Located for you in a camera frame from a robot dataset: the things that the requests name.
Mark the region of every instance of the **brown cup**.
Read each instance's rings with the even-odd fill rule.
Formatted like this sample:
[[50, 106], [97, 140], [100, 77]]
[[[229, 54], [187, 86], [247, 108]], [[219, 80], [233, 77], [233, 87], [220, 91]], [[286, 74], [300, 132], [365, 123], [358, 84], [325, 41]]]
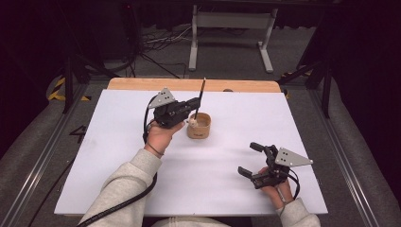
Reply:
[[[193, 119], [195, 114], [192, 114], [189, 117], [189, 122]], [[186, 132], [188, 137], [191, 139], [205, 139], [209, 136], [210, 125], [212, 123], [212, 119], [210, 115], [207, 113], [198, 113], [197, 115], [197, 125], [188, 124], [186, 128]]]

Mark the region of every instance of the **gray floor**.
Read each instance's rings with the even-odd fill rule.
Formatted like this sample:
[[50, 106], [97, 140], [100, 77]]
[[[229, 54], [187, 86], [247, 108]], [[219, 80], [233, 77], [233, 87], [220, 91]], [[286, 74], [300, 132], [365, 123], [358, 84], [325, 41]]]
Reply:
[[[314, 29], [275, 29], [268, 52], [274, 68], [266, 74], [256, 48], [263, 32], [248, 30], [234, 36], [221, 30], [202, 33], [199, 42], [197, 71], [186, 71], [186, 78], [275, 80], [292, 72], [304, 52]], [[147, 54], [162, 63], [188, 63], [190, 42], [183, 40], [160, 51]], [[168, 73], [153, 63], [138, 57], [135, 74], [141, 77], [167, 77]], [[183, 77], [182, 65], [165, 65]], [[304, 141], [313, 169], [320, 181], [327, 215], [320, 215], [323, 226], [400, 226], [401, 213], [396, 199], [381, 175], [375, 160], [352, 118], [342, 105], [336, 83], [332, 84], [330, 119], [324, 119], [319, 109], [321, 89], [307, 91], [305, 78], [295, 79], [287, 86], [288, 105]], [[69, 135], [81, 125], [88, 126], [100, 92], [107, 87], [104, 77], [95, 77], [88, 86], [77, 85], [77, 93], [91, 96], [91, 101], [79, 101], [72, 112], [61, 114], [63, 102], [51, 100], [48, 107], [26, 128], [9, 152], [0, 161], [0, 220], [4, 226], [28, 226], [47, 192], [79, 149], [78, 136]], [[60, 134], [54, 130], [62, 128]], [[43, 153], [48, 163], [35, 166]], [[32, 169], [40, 169], [30, 188], [25, 182]], [[31, 226], [75, 226], [79, 218], [53, 214], [67, 173], [51, 191]], [[26, 197], [25, 202], [15, 202]], [[253, 226], [281, 226], [278, 217], [253, 218]]]

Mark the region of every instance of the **hazard tape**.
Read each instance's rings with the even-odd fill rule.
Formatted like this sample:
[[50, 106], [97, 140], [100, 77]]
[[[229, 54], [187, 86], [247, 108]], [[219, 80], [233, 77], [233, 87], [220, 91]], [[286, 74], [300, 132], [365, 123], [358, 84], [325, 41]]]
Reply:
[[[50, 96], [47, 98], [48, 100], [59, 100], [59, 101], [65, 101], [65, 96], [59, 95], [59, 90], [62, 87], [62, 85], [65, 83], [65, 76], [62, 75], [60, 79], [57, 81], [56, 85], [53, 88], [53, 91], [51, 92]], [[83, 96], [81, 101], [90, 101], [92, 100], [91, 96]]]

